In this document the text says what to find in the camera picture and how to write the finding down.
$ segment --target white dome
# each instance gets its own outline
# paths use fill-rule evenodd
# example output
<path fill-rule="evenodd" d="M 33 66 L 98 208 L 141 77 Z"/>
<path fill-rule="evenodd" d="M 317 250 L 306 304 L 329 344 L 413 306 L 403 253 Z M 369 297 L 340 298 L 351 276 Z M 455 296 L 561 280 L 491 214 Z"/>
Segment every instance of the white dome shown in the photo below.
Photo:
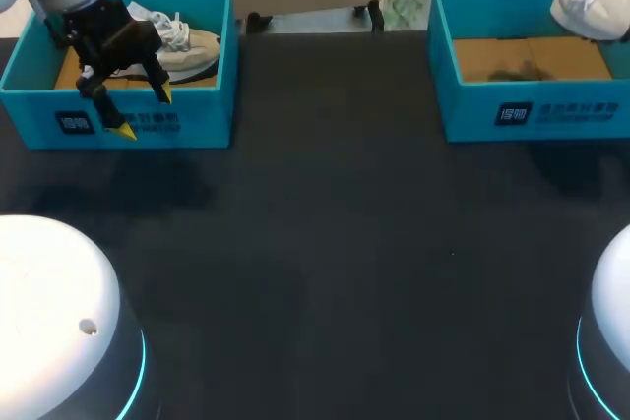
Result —
<path fill-rule="evenodd" d="M 593 277 L 592 296 L 604 339 L 630 371 L 630 226 L 601 255 Z"/>
<path fill-rule="evenodd" d="M 118 320 L 105 254 L 48 218 L 0 216 L 0 419 L 38 418 L 94 370 Z"/>

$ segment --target glowing blue light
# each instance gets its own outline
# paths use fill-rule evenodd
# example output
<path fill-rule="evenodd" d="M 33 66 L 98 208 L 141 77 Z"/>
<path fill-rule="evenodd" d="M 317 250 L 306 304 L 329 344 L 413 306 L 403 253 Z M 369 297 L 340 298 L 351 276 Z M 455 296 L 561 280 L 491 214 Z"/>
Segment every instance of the glowing blue light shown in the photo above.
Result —
<path fill-rule="evenodd" d="M 142 333 L 142 331 L 140 331 L 140 337 L 142 338 L 142 363 L 140 365 L 140 374 L 138 375 L 138 381 L 136 382 L 136 387 L 134 388 L 134 391 L 131 392 L 131 397 L 129 397 L 129 400 L 127 400 L 127 405 L 125 405 L 125 408 L 123 408 L 122 411 L 118 414 L 118 416 L 116 417 L 116 420 L 122 420 L 124 416 L 127 415 L 127 412 L 131 408 L 131 405 L 134 403 L 134 400 L 136 399 L 136 395 L 138 395 L 138 390 L 140 390 L 140 384 L 142 383 L 142 378 L 145 375 L 145 364 L 147 362 L 147 347 L 145 346 L 145 334 Z"/>
<path fill-rule="evenodd" d="M 612 413 L 612 410 L 610 410 L 608 406 L 603 402 L 603 400 L 601 400 L 601 397 L 598 395 L 597 391 L 591 384 L 591 381 L 589 380 L 589 376 L 587 376 L 587 372 L 584 369 L 584 364 L 582 363 L 582 354 L 580 354 L 580 327 L 581 326 L 582 326 L 582 319 L 580 319 L 580 322 L 578 322 L 578 334 L 577 334 L 576 345 L 578 347 L 578 361 L 580 362 L 580 369 L 582 369 L 582 375 L 584 376 L 584 380 L 587 382 L 587 386 L 589 386 L 589 389 L 591 390 L 595 398 L 598 400 L 598 402 L 601 404 L 603 409 L 606 412 L 608 412 L 608 415 L 610 415 L 614 420 L 621 420 L 614 413 Z"/>

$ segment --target shoe sole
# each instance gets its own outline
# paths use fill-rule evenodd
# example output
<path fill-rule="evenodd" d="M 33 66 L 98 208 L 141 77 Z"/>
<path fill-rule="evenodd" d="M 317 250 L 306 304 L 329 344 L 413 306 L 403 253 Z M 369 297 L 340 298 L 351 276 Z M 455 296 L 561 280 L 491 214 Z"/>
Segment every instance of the shoe sole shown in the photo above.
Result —
<path fill-rule="evenodd" d="M 551 17 L 565 30 L 585 39 L 591 39 L 593 41 L 618 41 L 621 39 L 620 37 L 602 35 L 600 31 L 591 29 L 583 23 L 574 20 L 564 11 L 560 0 L 553 0 L 551 4 Z"/>
<path fill-rule="evenodd" d="M 194 81 L 200 81 L 202 79 L 211 78 L 216 76 L 219 71 L 219 59 L 215 59 L 210 63 L 202 64 L 196 68 L 189 69 L 187 71 L 168 71 L 170 76 L 170 83 L 172 85 L 192 83 Z M 130 79 L 132 81 L 145 81 L 147 74 L 144 72 L 144 68 L 125 69 L 118 71 L 110 76 L 111 78 Z"/>

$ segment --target white sneaker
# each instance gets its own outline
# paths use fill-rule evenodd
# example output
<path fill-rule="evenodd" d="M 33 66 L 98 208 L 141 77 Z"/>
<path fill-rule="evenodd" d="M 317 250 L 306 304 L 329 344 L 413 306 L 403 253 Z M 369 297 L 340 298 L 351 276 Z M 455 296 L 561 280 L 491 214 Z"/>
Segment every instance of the white sneaker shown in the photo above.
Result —
<path fill-rule="evenodd" d="M 135 20 L 149 20 L 156 26 L 162 40 L 157 60 L 170 76 L 171 84 L 197 81 L 217 73 L 221 53 L 221 39 L 217 35 L 191 29 L 179 21 L 179 14 L 171 20 L 168 15 L 147 10 L 136 2 L 131 2 L 127 10 Z M 147 74 L 141 64 L 134 64 L 111 77 L 145 79 Z"/>
<path fill-rule="evenodd" d="M 585 38 L 607 41 L 629 35 L 630 0 L 554 0 L 551 15 Z"/>

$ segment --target logo on box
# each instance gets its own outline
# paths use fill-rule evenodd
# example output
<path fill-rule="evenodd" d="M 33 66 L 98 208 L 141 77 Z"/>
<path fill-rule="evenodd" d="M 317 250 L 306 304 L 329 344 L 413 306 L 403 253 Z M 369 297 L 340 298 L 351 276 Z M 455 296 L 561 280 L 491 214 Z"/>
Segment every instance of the logo on box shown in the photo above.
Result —
<path fill-rule="evenodd" d="M 494 125 L 525 125 L 532 112 L 531 102 L 505 102 L 501 104 Z"/>
<path fill-rule="evenodd" d="M 86 112 L 55 112 L 55 118 L 66 135 L 93 135 L 95 132 Z"/>

